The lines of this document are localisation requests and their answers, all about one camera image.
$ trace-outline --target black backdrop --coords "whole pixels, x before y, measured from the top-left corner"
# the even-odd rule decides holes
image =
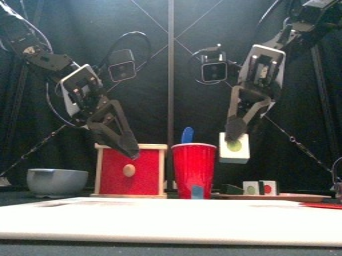
[[[25,0],[30,22],[45,34],[54,53],[67,54],[80,64],[99,64],[111,44],[127,32],[141,31],[152,43],[153,57],[133,80],[113,86],[104,80],[111,98],[120,101],[139,143],[167,144],[168,113],[168,1],[167,0]],[[255,37],[255,26],[272,0],[175,0],[173,64],[173,143],[185,126],[195,129],[195,141],[217,145],[224,131],[232,81],[217,85],[196,83],[187,72],[187,61],[196,50],[221,44],[228,59],[242,63],[252,43],[278,33],[288,2],[267,18]],[[18,0],[6,0],[22,14]],[[127,39],[117,48],[132,49],[136,63],[145,58],[145,44]],[[332,32],[319,44],[332,132],[340,145],[340,32]],[[61,123],[45,102],[45,85],[28,73],[20,99],[21,61],[0,51],[0,140],[1,171],[56,130]],[[53,98],[63,107],[61,99]],[[330,173],[295,147],[279,127],[331,167],[338,151],[331,149],[320,103],[311,52],[303,52],[286,67],[282,98],[250,133],[251,159],[247,164],[215,166],[215,187],[242,185],[243,180],[278,180],[283,190],[326,190]],[[89,172],[95,181],[96,150],[85,130],[65,128],[49,143],[9,172],[13,184],[25,185],[28,168],[71,168]]]

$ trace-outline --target blue object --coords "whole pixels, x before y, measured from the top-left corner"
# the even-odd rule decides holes
[[[185,127],[183,134],[181,134],[181,140],[180,143],[191,143],[193,137],[193,129],[191,127]]]

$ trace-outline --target red cup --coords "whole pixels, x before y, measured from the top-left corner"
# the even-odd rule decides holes
[[[209,199],[216,147],[184,143],[171,149],[179,198]]]

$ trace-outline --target wooden box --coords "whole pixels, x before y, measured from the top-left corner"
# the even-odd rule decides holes
[[[96,144],[95,148],[97,166],[92,196],[165,198],[167,145],[139,144],[140,157],[135,160],[107,146]]]

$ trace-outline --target white block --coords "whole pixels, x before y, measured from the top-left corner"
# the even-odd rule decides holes
[[[263,182],[264,195],[276,196],[279,195],[278,183],[274,180],[260,180]]]
[[[243,134],[234,142],[224,140],[224,132],[219,133],[219,162],[246,164],[250,159],[248,134]]]
[[[263,195],[262,181],[243,181],[243,195]]]

